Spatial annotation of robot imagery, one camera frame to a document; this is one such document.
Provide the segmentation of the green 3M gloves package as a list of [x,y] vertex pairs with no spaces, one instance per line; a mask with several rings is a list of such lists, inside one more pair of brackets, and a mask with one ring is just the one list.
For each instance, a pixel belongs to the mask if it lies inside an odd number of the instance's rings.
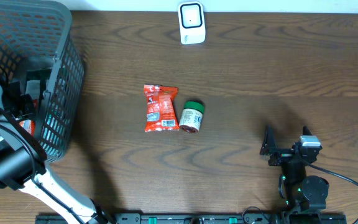
[[28,70],[25,83],[25,94],[33,100],[38,100],[47,88],[51,75],[51,68]]

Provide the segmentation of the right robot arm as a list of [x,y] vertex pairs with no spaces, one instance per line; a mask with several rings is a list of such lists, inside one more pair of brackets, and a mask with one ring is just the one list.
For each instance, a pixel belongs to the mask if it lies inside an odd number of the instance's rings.
[[322,150],[319,139],[303,127],[303,134],[291,148],[279,148],[270,126],[265,129],[261,156],[269,156],[269,166],[279,166],[278,192],[287,208],[269,218],[270,223],[322,224],[329,183],[316,175],[307,175],[306,166],[317,160]]

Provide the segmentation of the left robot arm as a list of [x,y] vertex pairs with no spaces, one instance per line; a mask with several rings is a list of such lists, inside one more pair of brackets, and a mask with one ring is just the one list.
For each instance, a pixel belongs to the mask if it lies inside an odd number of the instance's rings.
[[72,189],[47,164],[45,150],[20,125],[34,116],[31,96],[21,94],[18,83],[10,84],[0,66],[0,189],[9,187],[38,198],[67,223],[115,223],[114,217]]

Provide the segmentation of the green lid jar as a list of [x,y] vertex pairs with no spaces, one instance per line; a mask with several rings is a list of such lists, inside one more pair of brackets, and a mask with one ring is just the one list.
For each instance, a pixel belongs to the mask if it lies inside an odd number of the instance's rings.
[[200,131],[203,120],[204,105],[196,101],[187,101],[181,113],[179,127],[188,133]]

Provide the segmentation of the red snack bag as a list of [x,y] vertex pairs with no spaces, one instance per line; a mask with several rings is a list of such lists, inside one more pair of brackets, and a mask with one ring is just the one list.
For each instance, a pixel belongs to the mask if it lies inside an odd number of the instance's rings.
[[179,130],[173,101],[178,93],[174,86],[144,85],[147,100],[145,132]]

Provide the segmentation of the orange Kleenex tissue pack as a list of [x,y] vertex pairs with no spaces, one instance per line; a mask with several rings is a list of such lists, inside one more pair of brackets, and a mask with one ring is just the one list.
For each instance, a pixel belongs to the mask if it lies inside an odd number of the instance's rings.
[[34,135],[35,134],[35,121],[32,120],[24,120],[21,121],[20,126],[23,127],[30,135]]

